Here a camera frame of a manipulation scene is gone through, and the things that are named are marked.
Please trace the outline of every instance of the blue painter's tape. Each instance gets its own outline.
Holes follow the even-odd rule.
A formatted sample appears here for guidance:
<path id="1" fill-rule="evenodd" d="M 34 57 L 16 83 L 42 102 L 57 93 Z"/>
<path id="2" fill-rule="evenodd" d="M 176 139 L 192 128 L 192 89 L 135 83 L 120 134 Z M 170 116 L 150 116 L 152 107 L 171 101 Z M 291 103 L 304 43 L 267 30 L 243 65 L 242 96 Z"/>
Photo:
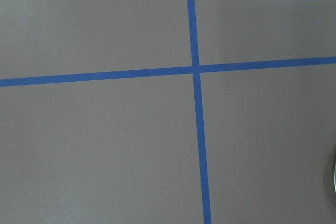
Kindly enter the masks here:
<path id="1" fill-rule="evenodd" d="M 60 76 L 40 76 L 40 77 L 2 79 L 0 80 L 0 87 L 124 79 L 124 78 L 150 77 L 150 76 L 170 76 L 175 74 L 188 74 L 188 73 L 192 73 L 192 67 L 154 68 L 154 69 L 97 72 L 97 73 L 77 73 L 77 74 L 64 74 Z"/>
<path id="2" fill-rule="evenodd" d="M 198 56 L 195 0 L 187 0 L 187 4 L 188 4 L 188 18 L 189 18 L 190 48 L 191 48 L 191 58 L 193 67 L 194 99 L 195 99 L 195 113 L 196 113 L 199 171 L 201 177 L 203 220 L 204 224 L 211 224 L 211 209 L 210 209 L 209 182 L 208 182 L 207 158 L 205 147 L 202 88 L 201 88 L 200 63 L 199 63 L 200 59 Z"/>
<path id="3" fill-rule="evenodd" d="M 188 4 L 188 18 L 189 18 L 189 35 L 191 60 L 193 67 L 200 65 L 198 57 L 198 40 L 197 40 L 197 23 L 196 23 L 196 9 L 195 0 L 187 0 Z"/>
<path id="4" fill-rule="evenodd" d="M 306 59 L 290 59 L 290 60 L 269 60 L 269 61 L 203 65 L 200 66 L 200 72 L 209 73 L 209 72 L 225 72 L 225 71 L 238 71 L 249 69 L 285 68 L 285 67 L 327 65 L 335 63 L 336 63 L 335 56 L 306 58 Z"/>
<path id="5" fill-rule="evenodd" d="M 202 190 L 202 202 L 203 202 L 203 219 L 204 224 L 211 224 L 209 181 L 208 181 L 208 168 L 207 168 L 206 147 L 205 147 L 205 131 L 204 131 L 202 87 L 201 87 L 200 73 L 193 74 L 193 81 L 194 81 L 199 171 L 201 176 L 201 190 Z"/>

